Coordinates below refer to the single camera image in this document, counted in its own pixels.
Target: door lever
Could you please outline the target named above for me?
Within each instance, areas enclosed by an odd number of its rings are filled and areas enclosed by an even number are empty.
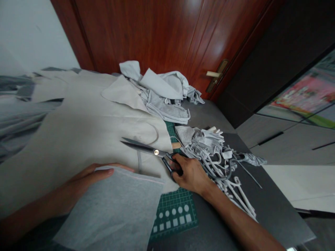
[[[222,73],[215,73],[215,72],[212,72],[212,71],[208,71],[206,73],[206,76],[209,76],[209,77],[221,77],[222,76]]]
[[[212,72],[212,71],[208,71],[206,73],[206,76],[212,77],[213,79],[211,80],[211,82],[209,83],[206,92],[212,92],[212,90],[214,89],[215,85],[220,81],[220,78],[222,77],[224,70],[226,68],[228,64],[228,60],[224,59],[219,68],[217,69],[217,72]]]

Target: cutting mat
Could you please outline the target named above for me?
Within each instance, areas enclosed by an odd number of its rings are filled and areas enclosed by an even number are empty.
[[[174,124],[165,122],[170,136],[176,137]],[[177,191],[163,194],[158,204],[154,226],[151,231],[150,242],[184,232],[198,226],[192,193],[179,188]]]

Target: dark gray table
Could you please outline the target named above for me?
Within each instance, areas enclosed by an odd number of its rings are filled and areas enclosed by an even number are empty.
[[[222,131],[234,132],[227,119],[210,101],[206,106],[186,103],[190,109],[191,120],[188,126],[206,128],[216,126]],[[250,153],[241,138],[234,133],[224,133],[226,144],[238,152]],[[305,221],[292,207],[277,185],[263,167],[244,166],[262,185],[260,189],[248,174],[238,166],[232,176],[238,176],[242,189],[255,208],[257,220],[285,248],[296,246],[315,238]],[[151,243],[148,250],[241,250],[241,246],[221,220],[216,211],[197,194],[193,200],[199,220],[199,226],[189,231]]]

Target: person's left hand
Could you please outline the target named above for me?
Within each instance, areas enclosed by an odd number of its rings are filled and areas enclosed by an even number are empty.
[[[91,164],[62,186],[40,199],[46,203],[45,206],[50,213],[49,217],[56,217],[69,213],[90,185],[113,175],[114,169],[94,172],[97,167],[101,166],[117,166],[134,172],[133,169],[118,163]]]

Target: finger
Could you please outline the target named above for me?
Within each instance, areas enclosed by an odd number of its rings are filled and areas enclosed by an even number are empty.
[[[132,168],[130,168],[130,167],[127,167],[127,166],[125,166],[125,165],[119,164],[119,163],[111,163],[111,164],[108,164],[108,165],[109,165],[109,166],[117,166],[117,167],[121,167],[121,168],[126,169],[126,170],[128,170],[128,171],[130,171],[130,172],[135,172],[134,169],[132,169]]]
[[[89,165],[88,167],[86,167],[84,170],[82,170],[80,173],[76,174],[75,176],[73,176],[69,181],[75,181],[75,180],[79,180],[91,173],[93,173],[95,171],[96,168],[98,167],[102,167],[102,166],[112,166],[112,163],[109,164],[98,164],[98,163],[93,163],[91,165]]]
[[[87,175],[86,177],[83,177],[81,179],[81,182],[83,182],[87,186],[90,186],[98,181],[104,180],[112,176],[113,173],[114,173],[114,169],[99,170],[90,175]]]
[[[183,178],[180,177],[176,172],[172,173],[172,177],[175,180],[175,182],[181,186],[182,182],[183,182]]]
[[[187,164],[187,158],[185,158],[184,156],[181,156],[180,154],[174,154],[172,156],[173,159],[175,159],[181,166],[186,165]]]
[[[179,170],[182,169],[181,166],[178,163],[172,162],[172,164],[170,164],[171,169],[173,170]]]

